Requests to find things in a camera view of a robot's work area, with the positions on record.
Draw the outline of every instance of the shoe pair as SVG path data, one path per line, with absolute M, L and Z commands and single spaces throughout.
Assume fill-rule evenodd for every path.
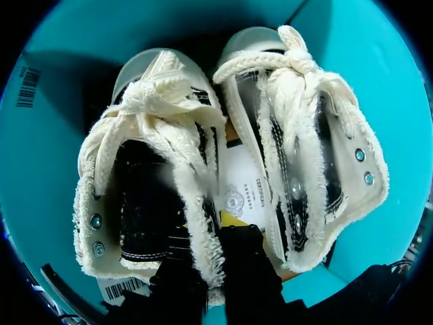
M 388 195 L 382 149 L 352 89 L 290 26 L 238 32 L 213 81 L 267 180 L 267 244 L 282 268 L 312 269 Z M 124 65 L 78 158 L 74 245 L 86 274 L 148 282 L 161 260 L 191 252 L 209 287 L 221 286 L 225 123 L 184 54 L 150 49 Z

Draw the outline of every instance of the metal eyelet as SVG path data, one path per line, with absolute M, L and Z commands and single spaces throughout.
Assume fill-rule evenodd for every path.
M 367 185 L 372 185 L 374 183 L 374 176 L 369 171 L 364 174 L 364 182 Z
M 355 158 L 360 163 L 363 162 L 365 160 L 365 153 L 364 153 L 364 151 L 362 149 L 360 149 L 360 148 L 356 149 L 355 150 Z
M 93 244 L 93 254 L 96 257 L 101 257 L 105 251 L 105 247 L 101 242 L 96 242 Z
M 300 216 L 299 214 L 295 215 L 295 230 L 296 232 L 300 235 L 301 234 L 301 229 L 300 229 Z
M 98 230 L 102 225 L 102 217 L 98 215 L 97 213 L 92 214 L 90 218 L 90 226 L 94 230 Z

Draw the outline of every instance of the black object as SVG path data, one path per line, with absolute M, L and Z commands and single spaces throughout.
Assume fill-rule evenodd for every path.
M 202 323 L 208 287 L 192 267 L 191 259 L 165 259 L 150 282 L 149 297 L 124 291 L 125 300 L 120 307 L 104 303 L 109 312 L 100 324 Z
M 256 225 L 221 228 L 225 253 L 225 313 L 228 325 L 280 324 L 283 285 L 263 250 Z
M 89 325 L 100 324 L 103 313 L 78 296 L 53 270 L 50 264 L 41 268 L 41 273 L 55 293 Z

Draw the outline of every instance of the barcode label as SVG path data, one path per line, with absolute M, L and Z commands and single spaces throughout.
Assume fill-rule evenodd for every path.
M 140 295 L 149 294 L 146 283 L 136 278 L 97 279 L 97 283 L 104 301 L 111 305 L 120 306 L 124 301 L 123 292 L 126 290 Z
M 123 296 L 124 290 L 136 291 L 138 288 L 141 288 L 142 286 L 144 286 L 144 282 L 132 278 L 125 282 L 115 284 L 114 286 L 107 286 L 106 291 L 107 291 L 108 298 L 110 298 L 110 300 L 113 300 L 114 298 L 119 298 L 120 296 Z
M 20 92 L 18 93 L 18 101 L 16 107 L 33 107 L 33 101 L 35 100 L 36 88 L 41 77 L 41 71 L 22 67 L 20 77 L 24 77 Z

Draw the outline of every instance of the printed logo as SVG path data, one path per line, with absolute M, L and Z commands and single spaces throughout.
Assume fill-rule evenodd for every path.
M 243 215 L 242 208 L 244 207 L 244 197 L 240 194 L 234 185 L 227 187 L 227 195 L 225 197 L 225 210 L 234 217 Z

